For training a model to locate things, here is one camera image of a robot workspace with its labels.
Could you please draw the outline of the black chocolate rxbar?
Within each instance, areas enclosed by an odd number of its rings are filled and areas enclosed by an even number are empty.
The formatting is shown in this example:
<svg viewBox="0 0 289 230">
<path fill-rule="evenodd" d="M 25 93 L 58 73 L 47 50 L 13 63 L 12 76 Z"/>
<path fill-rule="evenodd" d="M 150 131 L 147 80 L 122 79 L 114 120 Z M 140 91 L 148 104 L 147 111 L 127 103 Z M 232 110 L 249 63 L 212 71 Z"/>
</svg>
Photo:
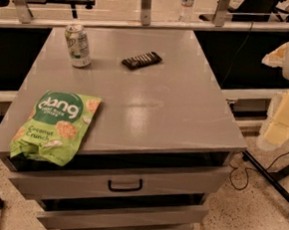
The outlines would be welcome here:
<svg viewBox="0 0 289 230">
<path fill-rule="evenodd" d="M 160 62 L 161 57 L 156 52 L 143 53 L 141 55 L 129 57 L 122 60 L 122 64 L 129 68 L 129 70 L 149 67 Z"/>
</svg>

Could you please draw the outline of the green rice chip bag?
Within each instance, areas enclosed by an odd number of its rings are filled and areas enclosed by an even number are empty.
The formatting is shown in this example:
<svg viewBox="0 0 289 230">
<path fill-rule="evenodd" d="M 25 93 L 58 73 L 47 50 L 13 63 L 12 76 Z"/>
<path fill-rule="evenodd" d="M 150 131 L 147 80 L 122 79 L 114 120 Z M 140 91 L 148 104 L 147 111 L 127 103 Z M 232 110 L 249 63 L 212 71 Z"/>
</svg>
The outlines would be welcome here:
<svg viewBox="0 0 289 230">
<path fill-rule="evenodd" d="M 93 96 L 46 92 L 10 141 L 10 157 L 68 164 L 101 102 Z"/>
</svg>

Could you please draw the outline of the black stand leg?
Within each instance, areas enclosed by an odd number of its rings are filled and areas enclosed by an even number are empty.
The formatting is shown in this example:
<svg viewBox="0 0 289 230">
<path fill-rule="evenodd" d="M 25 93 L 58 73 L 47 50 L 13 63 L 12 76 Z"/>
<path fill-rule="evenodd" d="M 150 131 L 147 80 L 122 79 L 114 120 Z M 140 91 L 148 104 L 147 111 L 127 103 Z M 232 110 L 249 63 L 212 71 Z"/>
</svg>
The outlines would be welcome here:
<svg viewBox="0 0 289 230">
<path fill-rule="evenodd" d="M 244 151 L 242 153 L 242 157 L 244 161 L 249 161 L 251 164 L 260 172 L 260 174 L 272 185 L 275 190 L 282 195 L 282 197 L 288 202 L 289 204 L 289 193 L 287 190 L 271 176 L 268 171 L 259 163 L 256 158 L 249 153 L 249 151 Z"/>
</svg>

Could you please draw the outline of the grey drawer cabinet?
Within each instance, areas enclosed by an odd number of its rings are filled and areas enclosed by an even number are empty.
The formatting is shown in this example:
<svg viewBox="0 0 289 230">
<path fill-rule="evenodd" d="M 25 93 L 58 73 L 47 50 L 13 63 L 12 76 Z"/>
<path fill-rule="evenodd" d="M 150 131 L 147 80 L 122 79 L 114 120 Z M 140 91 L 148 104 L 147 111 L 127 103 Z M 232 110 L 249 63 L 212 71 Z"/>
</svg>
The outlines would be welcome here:
<svg viewBox="0 0 289 230">
<path fill-rule="evenodd" d="M 190 31 L 93 29 L 91 64 L 74 68 L 55 28 L 0 124 L 10 181 L 42 210 L 51 230 L 192 230 L 204 200 L 246 147 L 197 39 Z M 156 52 L 129 70 L 122 60 Z M 49 91 L 99 97 L 101 106 L 71 163 L 14 159 L 9 142 Z M 136 192 L 107 183 L 144 182 Z"/>
</svg>

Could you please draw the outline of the green white soda can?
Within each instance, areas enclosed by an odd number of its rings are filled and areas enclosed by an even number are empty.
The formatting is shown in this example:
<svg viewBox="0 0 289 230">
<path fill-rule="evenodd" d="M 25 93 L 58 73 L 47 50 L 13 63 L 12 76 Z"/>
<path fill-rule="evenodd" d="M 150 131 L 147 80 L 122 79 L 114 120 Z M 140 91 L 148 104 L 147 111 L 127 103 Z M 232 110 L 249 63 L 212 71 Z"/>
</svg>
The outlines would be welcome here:
<svg viewBox="0 0 289 230">
<path fill-rule="evenodd" d="M 87 67 L 91 63 L 91 55 L 83 25 L 68 25 L 65 29 L 65 38 L 71 64 L 76 68 Z"/>
</svg>

